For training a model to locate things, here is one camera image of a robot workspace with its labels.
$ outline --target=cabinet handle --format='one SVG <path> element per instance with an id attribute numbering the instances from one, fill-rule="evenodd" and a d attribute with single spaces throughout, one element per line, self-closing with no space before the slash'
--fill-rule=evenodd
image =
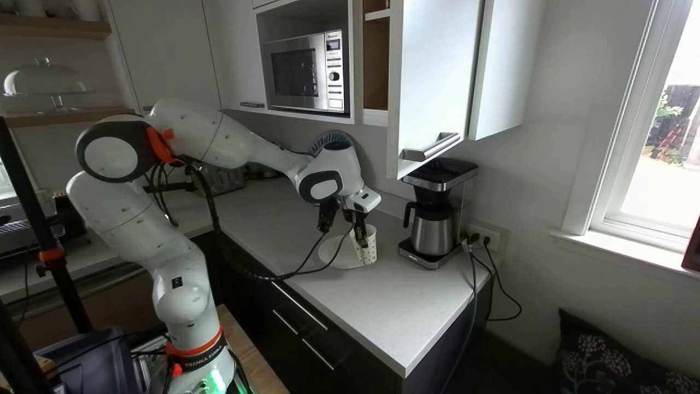
<path id="1" fill-rule="evenodd" d="M 293 336 L 299 336 L 299 331 L 297 331 L 296 326 L 291 326 L 291 322 L 287 322 L 279 310 L 271 310 L 271 313 L 274 313 Z"/>
<path id="2" fill-rule="evenodd" d="M 425 162 L 442 156 L 447 149 L 460 143 L 460 134 L 441 134 L 437 140 L 426 149 L 402 149 L 401 159 L 412 162 Z"/>
<path id="3" fill-rule="evenodd" d="M 266 107 L 266 104 L 256 104 L 256 102 L 242 102 L 242 107 Z"/>
<path id="4" fill-rule="evenodd" d="M 328 371 L 334 372 L 334 365 L 333 365 L 317 348 L 313 348 L 312 341 L 307 341 L 305 338 L 303 338 L 303 341 L 305 341 L 305 346 L 307 346 L 322 363 L 327 363 Z"/>
<path id="5" fill-rule="evenodd" d="M 307 311 L 291 293 L 287 293 L 280 285 L 271 285 L 275 292 L 280 292 L 291 304 L 296 304 L 305 315 L 309 315 L 309 319 L 313 319 L 319 329 L 328 331 L 328 326 L 317 319 L 312 311 Z"/>

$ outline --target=black cabinet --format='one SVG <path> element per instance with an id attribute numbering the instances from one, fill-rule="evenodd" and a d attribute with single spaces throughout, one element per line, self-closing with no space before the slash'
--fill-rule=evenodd
<path id="1" fill-rule="evenodd" d="M 263 280 L 270 272 L 229 240 L 199 242 L 211 261 L 216 303 L 226 303 L 266 360 L 293 394 L 436 394 L 442 393 L 466 341 L 482 331 L 480 310 L 466 310 L 417 371 L 402 380 L 368 348 L 316 311 L 284 283 Z"/>

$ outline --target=window frame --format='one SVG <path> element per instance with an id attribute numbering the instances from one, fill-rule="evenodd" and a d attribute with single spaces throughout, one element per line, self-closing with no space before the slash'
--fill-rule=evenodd
<path id="1" fill-rule="evenodd" d="M 675 229 L 622 214 L 620 208 L 633 185 L 691 7 L 693 0 L 651 2 L 612 134 L 590 139 L 584 149 L 584 162 L 562 224 L 567 234 L 601 232 L 672 253 L 687 248 L 687 237 L 675 234 Z"/>

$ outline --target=microwave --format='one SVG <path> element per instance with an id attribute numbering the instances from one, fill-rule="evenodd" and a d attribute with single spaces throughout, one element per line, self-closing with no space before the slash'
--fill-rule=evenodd
<path id="1" fill-rule="evenodd" d="M 263 71 L 270 107 L 348 114 L 344 32 L 266 41 Z"/>

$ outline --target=coffee maker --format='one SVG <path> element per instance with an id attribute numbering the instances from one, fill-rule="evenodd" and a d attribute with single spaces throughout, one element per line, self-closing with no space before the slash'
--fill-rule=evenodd
<path id="1" fill-rule="evenodd" d="M 473 162 L 437 159 L 402 178 L 417 194 L 417 202 L 406 206 L 402 225 L 412 225 L 412 237 L 399 245 L 402 257 L 426 269 L 437 269 L 457 253 L 457 218 L 462 213 L 452 190 L 466 187 L 462 183 L 476 183 L 478 174 L 480 167 Z"/>

